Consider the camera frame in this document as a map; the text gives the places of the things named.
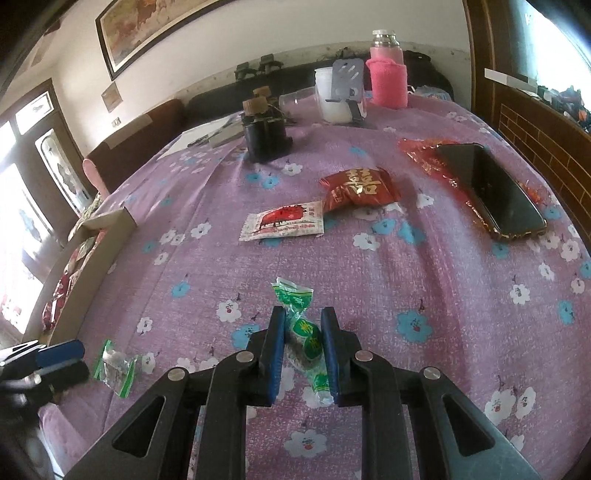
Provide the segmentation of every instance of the purple floral tablecloth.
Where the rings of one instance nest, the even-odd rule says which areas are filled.
[[[124,205],[138,229],[79,338],[89,364],[111,338],[142,356],[142,372],[128,399],[89,381],[43,410],[65,470],[166,370],[243,349],[277,304],[277,276],[314,288],[310,320],[334,306],[342,328],[396,367],[444,371],[545,480],[568,470],[591,436],[591,262],[576,230],[539,175],[455,103],[412,96],[405,110],[370,105],[368,121],[375,129],[310,116],[289,129],[292,152],[264,166],[242,161],[243,140],[157,155],[105,200],[100,211]],[[403,138],[487,145],[542,197],[548,232],[494,242],[399,150]],[[376,166],[398,203],[327,214],[323,236],[238,241],[247,214],[321,199],[321,177]],[[274,408],[247,417],[248,479],[360,478],[360,409],[320,406],[287,363]]]

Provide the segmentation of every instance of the brown lid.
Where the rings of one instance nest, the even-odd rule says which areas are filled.
[[[255,97],[261,96],[261,97],[270,97],[271,96],[271,89],[269,88],[268,85],[265,85],[264,87],[260,87],[260,88],[255,88],[252,93],[255,94]]]
[[[244,108],[244,114],[247,116],[265,113],[269,110],[269,104],[265,97],[254,97],[250,100],[245,100],[242,102],[242,107]]]

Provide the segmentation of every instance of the black phone screen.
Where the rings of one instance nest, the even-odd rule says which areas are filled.
[[[545,228],[535,204],[482,145],[440,145],[437,151],[460,187],[480,200],[501,233],[520,235]]]

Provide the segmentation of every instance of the smartphone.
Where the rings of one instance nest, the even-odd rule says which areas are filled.
[[[517,182],[479,144],[439,145],[439,157],[497,239],[541,235],[548,224]]]

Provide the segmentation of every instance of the painting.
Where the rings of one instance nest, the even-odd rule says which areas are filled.
[[[160,40],[232,0],[113,0],[96,19],[111,80]]]
[[[115,110],[115,108],[123,102],[115,82],[107,87],[107,89],[101,94],[101,97],[103,97],[103,102],[109,113]]]

